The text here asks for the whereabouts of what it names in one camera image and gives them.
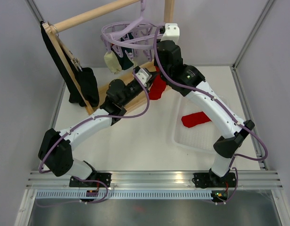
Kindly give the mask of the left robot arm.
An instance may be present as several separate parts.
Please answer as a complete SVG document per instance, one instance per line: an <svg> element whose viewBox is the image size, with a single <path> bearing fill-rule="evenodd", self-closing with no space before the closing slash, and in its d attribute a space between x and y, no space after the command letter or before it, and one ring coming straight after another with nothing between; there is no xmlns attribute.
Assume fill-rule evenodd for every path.
<svg viewBox="0 0 290 226"><path fill-rule="evenodd" d="M73 150L95 133L126 119L125 106L140 93L149 94L157 72L147 69L133 70L133 80L125 84L121 79L110 82L104 103L80 123L61 131L45 132L38 153L41 160L39 172L52 172L56 177L70 175L86 187L96 183L96 170L86 161L73 158Z"/></svg>

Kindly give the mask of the wooden rack base tray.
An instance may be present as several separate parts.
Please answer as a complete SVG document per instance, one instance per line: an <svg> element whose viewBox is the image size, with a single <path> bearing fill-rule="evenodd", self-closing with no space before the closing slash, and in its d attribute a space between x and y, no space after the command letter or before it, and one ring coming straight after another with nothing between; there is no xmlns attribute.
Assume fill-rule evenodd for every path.
<svg viewBox="0 0 290 226"><path fill-rule="evenodd" d="M156 72L153 62L147 62L141 65L141 68ZM147 102L146 94L131 72L116 78L109 84L99 87L98 92L99 105L102 105L105 100L115 100L116 106L123 107L127 112L135 110Z"/></svg>

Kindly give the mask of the purple round clip hanger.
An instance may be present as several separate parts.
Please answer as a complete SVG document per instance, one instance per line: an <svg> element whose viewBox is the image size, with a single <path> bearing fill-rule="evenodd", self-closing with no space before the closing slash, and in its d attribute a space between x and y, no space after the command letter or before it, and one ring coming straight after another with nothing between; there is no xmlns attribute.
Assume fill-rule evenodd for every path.
<svg viewBox="0 0 290 226"><path fill-rule="evenodd" d="M112 50L120 57L127 56L133 60L142 51L145 57L152 61L153 46L149 40L154 38L153 29L164 26L165 23L153 23L144 17L146 1L141 1L140 17L133 21L116 22L105 25L101 29L101 39L107 52Z"/></svg>

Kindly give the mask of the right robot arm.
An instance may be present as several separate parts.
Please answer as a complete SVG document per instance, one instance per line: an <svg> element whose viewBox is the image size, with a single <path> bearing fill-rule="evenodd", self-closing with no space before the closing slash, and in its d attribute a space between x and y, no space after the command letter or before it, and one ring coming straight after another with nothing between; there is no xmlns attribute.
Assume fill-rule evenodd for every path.
<svg viewBox="0 0 290 226"><path fill-rule="evenodd" d="M235 115L215 94L205 76L196 67L183 63L181 49L172 40L158 40L154 51L154 64L162 80L197 105L221 133L213 145L216 156L212 167L207 173L195 173L193 183L200 188L236 186L237 177L230 167L234 154L255 127L254 122Z"/></svg>

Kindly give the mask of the wooden rack top rod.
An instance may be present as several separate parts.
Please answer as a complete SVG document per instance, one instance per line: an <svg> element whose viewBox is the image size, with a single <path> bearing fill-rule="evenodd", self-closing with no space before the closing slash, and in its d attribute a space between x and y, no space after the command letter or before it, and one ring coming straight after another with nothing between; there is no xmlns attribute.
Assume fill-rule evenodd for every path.
<svg viewBox="0 0 290 226"><path fill-rule="evenodd" d="M61 21L59 23L52 24L51 25L52 32L54 34L60 33L62 31L65 31L65 30L68 30L68 29L73 28L75 26L78 26L80 24L86 23L86 22L93 20L95 18L98 18L100 16L106 15L110 12L116 11L118 9L124 8L124 7L129 6L129 5L132 5L136 2L139 2L139 1L138 0L116 0L116 1L113 1L109 4L92 9L90 11L87 11L85 13L71 17L71 18L66 19L64 21Z"/></svg>

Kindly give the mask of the aluminium mounting rail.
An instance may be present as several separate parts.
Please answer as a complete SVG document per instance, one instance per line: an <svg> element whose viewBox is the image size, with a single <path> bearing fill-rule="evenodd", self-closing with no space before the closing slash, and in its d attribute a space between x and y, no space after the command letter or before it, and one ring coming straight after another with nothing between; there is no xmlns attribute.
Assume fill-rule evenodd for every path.
<svg viewBox="0 0 290 226"><path fill-rule="evenodd" d="M282 189L279 174L273 170L238 170L238 188L241 190ZM184 190L195 188L194 171L111 171L111 189L166 189ZM56 177L52 173L30 172L26 188L66 189L70 176Z"/></svg>

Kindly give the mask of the wooden rack left post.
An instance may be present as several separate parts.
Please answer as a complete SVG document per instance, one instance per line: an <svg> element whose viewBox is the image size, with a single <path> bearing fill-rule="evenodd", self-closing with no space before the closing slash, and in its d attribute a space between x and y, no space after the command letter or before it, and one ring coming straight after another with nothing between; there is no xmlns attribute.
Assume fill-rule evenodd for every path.
<svg viewBox="0 0 290 226"><path fill-rule="evenodd" d="M44 28L41 26L43 23L43 21L40 22L41 35L50 56L52 57L70 92L69 102L77 103L80 106L85 107L89 115L94 113L93 107L90 102L84 98L81 91L81 86L76 80L75 74L77 74L78 70L76 70L75 66L70 62L68 57L64 58L62 53L60 53L60 56L62 57L60 59Z"/></svg>

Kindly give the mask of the cream sock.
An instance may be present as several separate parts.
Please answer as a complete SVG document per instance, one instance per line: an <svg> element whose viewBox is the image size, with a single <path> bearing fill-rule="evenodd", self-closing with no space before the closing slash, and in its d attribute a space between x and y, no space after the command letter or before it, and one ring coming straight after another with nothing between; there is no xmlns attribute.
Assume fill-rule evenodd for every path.
<svg viewBox="0 0 290 226"><path fill-rule="evenodd" d="M138 64L137 60L134 59L134 60L133 60L133 67L135 68L135 67L137 67L137 66L139 66L139 64Z"/></svg>
<svg viewBox="0 0 290 226"><path fill-rule="evenodd" d="M118 74L122 71L122 67L113 51L107 52L104 55L104 61L107 68L113 73Z"/></svg>

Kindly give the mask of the white plastic basket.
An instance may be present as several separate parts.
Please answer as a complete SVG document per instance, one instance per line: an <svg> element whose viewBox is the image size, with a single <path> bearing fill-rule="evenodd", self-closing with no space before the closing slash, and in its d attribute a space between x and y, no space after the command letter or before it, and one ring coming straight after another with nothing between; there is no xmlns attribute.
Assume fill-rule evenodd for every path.
<svg viewBox="0 0 290 226"><path fill-rule="evenodd" d="M172 142L181 148L214 154L213 144L221 135L215 124L206 122L187 128L181 121L183 116L198 112L201 112L201 109L197 105L184 97L179 97L171 135Z"/></svg>

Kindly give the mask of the red sock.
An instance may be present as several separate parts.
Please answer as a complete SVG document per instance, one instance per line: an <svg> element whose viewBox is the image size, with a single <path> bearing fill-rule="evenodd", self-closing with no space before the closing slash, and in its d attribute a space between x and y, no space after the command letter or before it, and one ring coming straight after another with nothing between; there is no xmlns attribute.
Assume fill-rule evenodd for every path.
<svg viewBox="0 0 290 226"><path fill-rule="evenodd" d="M155 66L157 76L154 79L152 86L149 91L149 99L150 100L158 100L162 97L162 93L166 89L166 82L162 80L161 75L160 75L160 69Z"/></svg>
<svg viewBox="0 0 290 226"><path fill-rule="evenodd" d="M192 128L210 122L210 118L204 112L192 113L181 118L182 124L187 128Z"/></svg>

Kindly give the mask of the black shorts on hanger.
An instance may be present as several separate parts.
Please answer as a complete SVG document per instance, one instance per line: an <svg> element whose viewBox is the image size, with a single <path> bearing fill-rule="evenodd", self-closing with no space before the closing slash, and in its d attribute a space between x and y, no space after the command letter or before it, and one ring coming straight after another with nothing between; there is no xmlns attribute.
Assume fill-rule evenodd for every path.
<svg viewBox="0 0 290 226"><path fill-rule="evenodd" d="M82 67L82 71L78 70L75 77L81 86L84 98L90 102L92 107L97 107L99 105L99 92L93 70L89 67Z"/></svg>

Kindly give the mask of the wooden rack right post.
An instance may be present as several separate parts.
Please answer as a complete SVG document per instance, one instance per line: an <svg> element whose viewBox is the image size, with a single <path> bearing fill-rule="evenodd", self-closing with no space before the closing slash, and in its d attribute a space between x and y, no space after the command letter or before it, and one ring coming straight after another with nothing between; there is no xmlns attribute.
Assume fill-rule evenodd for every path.
<svg viewBox="0 0 290 226"><path fill-rule="evenodd" d="M174 17L175 0L165 0L164 2L164 22L172 23Z"/></svg>

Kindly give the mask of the wooden rack post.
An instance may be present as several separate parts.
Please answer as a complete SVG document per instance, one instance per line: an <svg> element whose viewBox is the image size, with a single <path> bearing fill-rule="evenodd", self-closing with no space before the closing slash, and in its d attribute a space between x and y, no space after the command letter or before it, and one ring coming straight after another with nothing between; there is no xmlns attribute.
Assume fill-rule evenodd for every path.
<svg viewBox="0 0 290 226"><path fill-rule="evenodd" d="M68 57L64 58L62 53L60 53L60 56L62 57L60 59L44 28L41 26L43 23L43 21L40 22L41 35L50 56L52 57L70 92L69 102L77 103L80 106L85 107L89 115L94 113L93 107L90 102L84 98L81 91L81 86L76 80L75 74L77 74L78 70L76 70L75 66L70 62Z"/></svg>
<svg viewBox="0 0 290 226"><path fill-rule="evenodd" d="M164 22L172 23L174 17L175 0L165 0L164 2Z"/></svg>

